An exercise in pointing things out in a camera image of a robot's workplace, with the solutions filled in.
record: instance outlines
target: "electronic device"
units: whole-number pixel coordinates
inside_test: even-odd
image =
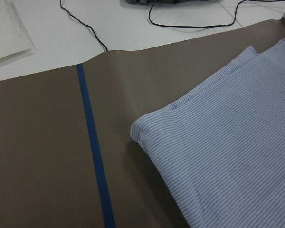
[[[147,5],[149,2],[153,0],[125,0],[125,1],[130,4]],[[157,1],[162,2],[162,3],[182,3],[182,2],[189,1],[189,0],[157,0]]]

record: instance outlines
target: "table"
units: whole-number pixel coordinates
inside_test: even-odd
[[[0,81],[85,62],[104,50],[87,28],[59,7],[59,0],[13,0],[37,52],[0,67]],[[191,0],[181,4],[157,3],[152,19],[158,23],[213,25],[230,23],[234,0]],[[140,50],[214,33],[238,29],[267,19],[279,19],[285,2],[244,2],[231,27],[161,28],[148,22],[149,5],[124,0],[64,0],[63,6],[91,25],[109,50]]]

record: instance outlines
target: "blue striped shirt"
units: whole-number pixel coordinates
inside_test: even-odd
[[[134,122],[191,227],[285,227],[285,39]]]

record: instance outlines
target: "white surface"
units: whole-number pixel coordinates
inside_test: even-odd
[[[29,40],[7,2],[0,0],[0,59],[29,49],[31,49]]]
[[[87,28],[70,19],[59,0],[13,0],[37,53],[0,67],[0,80],[85,62],[103,52]],[[230,23],[237,1],[191,0],[181,4],[157,3],[152,19],[159,23],[209,25]],[[63,5],[91,25],[109,50],[139,50],[222,31],[266,19],[281,18],[285,2],[240,7],[231,27],[210,29],[160,28],[147,21],[150,4],[130,5],[124,0],[65,0]]]

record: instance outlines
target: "brown paper sheet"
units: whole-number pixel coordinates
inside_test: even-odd
[[[285,38],[281,21],[84,63],[118,228],[188,227],[159,173],[130,139],[164,107],[252,45]],[[105,227],[75,66],[0,82],[0,228]]]

